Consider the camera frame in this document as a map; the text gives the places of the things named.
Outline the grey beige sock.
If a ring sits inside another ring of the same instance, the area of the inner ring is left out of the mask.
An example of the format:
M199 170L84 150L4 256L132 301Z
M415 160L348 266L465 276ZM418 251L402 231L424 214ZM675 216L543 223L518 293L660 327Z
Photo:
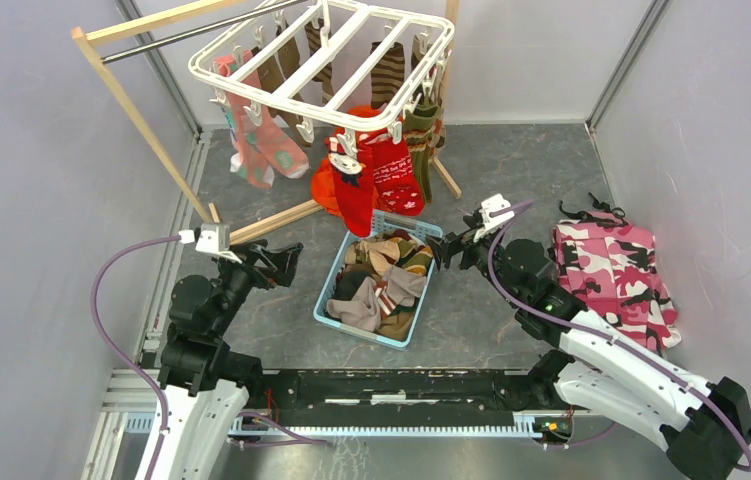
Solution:
M328 315L353 328L374 332L382 322L374 293L376 284L367 278L351 300L328 300Z
M374 293L382 318L391 316L399 307L411 307L422 296L427 278L400 267L390 267L376 284Z

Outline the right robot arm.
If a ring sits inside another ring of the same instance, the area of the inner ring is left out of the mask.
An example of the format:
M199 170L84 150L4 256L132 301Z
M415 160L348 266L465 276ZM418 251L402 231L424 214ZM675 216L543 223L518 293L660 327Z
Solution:
M540 243L502 242L513 219L490 226L475 212L464 221L466 231L426 242L439 267L458 257L460 269L477 269L522 329L551 347L528 382L536 405L598 413L649 440L688 479L751 473L751 407L739 383L709 381L618 332L551 277Z

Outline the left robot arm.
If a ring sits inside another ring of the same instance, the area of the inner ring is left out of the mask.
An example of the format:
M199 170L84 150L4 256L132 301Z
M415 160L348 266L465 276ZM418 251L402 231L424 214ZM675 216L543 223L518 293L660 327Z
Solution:
M302 250L271 249L265 240L233 245L233 259L215 259L214 277L176 282L159 356L159 436L146 446L138 477L208 478L236 416L265 394L261 360L232 351L224 335L253 290L292 284Z

